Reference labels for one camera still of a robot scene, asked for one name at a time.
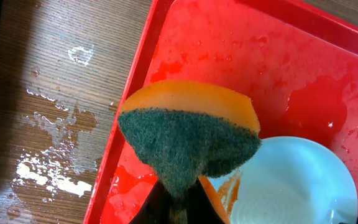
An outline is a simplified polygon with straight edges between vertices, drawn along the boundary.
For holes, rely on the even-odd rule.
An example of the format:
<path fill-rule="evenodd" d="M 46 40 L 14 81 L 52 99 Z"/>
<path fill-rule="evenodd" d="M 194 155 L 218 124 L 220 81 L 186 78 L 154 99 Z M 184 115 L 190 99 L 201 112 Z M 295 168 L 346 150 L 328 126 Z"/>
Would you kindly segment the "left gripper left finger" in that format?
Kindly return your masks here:
<path fill-rule="evenodd" d="M 168 224 L 171 199 L 163 184 L 157 181 L 129 224 Z"/>

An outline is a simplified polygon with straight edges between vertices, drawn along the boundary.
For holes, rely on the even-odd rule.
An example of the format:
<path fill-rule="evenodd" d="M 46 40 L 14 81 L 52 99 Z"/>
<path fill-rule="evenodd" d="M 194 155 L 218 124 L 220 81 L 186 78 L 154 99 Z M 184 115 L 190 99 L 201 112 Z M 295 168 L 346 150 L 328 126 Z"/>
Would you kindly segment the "green and orange sponge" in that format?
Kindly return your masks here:
<path fill-rule="evenodd" d="M 190 221 L 200 176 L 231 173 L 261 145 L 251 99 L 209 83 L 149 84 L 123 102 L 117 121 L 137 158 L 169 193 L 170 223 Z"/>

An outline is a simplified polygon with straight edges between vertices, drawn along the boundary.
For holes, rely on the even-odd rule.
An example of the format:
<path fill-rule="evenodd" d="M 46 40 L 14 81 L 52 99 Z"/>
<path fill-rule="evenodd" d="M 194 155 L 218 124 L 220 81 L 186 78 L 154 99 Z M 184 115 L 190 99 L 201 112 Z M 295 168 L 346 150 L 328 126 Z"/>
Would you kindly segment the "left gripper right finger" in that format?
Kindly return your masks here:
<path fill-rule="evenodd" d="M 187 191 L 188 224 L 224 224 L 198 179 Z"/>

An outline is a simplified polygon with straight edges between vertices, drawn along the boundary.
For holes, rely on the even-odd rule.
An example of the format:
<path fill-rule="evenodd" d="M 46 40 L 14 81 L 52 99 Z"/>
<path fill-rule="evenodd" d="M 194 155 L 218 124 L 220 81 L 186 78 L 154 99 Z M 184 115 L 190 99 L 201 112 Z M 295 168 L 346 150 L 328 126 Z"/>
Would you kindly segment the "light blue plate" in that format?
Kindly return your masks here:
<path fill-rule="evenodd" d="M 263 139 L 252 159 L 209 181 L 231 223 L 357 222 L 357 190 L 349 170 L 308 139 Z"/>

